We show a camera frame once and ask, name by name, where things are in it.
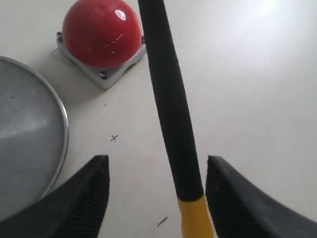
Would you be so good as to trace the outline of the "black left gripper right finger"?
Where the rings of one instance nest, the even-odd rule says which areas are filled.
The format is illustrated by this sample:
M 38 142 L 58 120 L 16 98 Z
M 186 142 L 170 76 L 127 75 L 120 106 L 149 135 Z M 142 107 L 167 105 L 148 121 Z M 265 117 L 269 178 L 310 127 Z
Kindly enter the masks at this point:
M 277 202 L 222 157 L 209 156 L 206 197 L 220 238 L 315 238 L 317 224 Z

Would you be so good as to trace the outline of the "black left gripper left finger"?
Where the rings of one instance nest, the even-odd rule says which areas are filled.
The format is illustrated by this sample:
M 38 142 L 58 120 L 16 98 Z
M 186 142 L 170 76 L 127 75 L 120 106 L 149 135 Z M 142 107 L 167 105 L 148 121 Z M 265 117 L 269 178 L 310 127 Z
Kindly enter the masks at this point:
M 97 155 L 55 191 L 1 221 L 0 236 L 96 238 L 108 199 L 108 156 Z

